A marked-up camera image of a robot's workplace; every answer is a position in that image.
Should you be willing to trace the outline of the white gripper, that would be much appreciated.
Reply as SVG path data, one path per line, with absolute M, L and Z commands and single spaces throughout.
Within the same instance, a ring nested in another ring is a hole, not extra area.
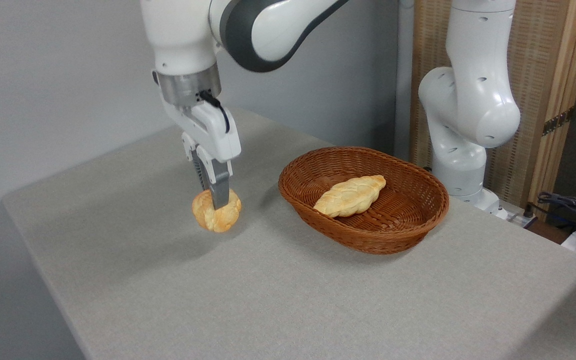
M 230 201 L 229 163 L 242 152 L 233 115 L 218 100 L 221 80 L 217 69 L 185 75 L 166 75 L 152 71 L 160 88 L 164 110 L 182 130 L 186 158 L 192 162 L 203 191 L 210 191 L 215 210 Z M 202 148 L 211 161 L 214 182 L 210 182 Z

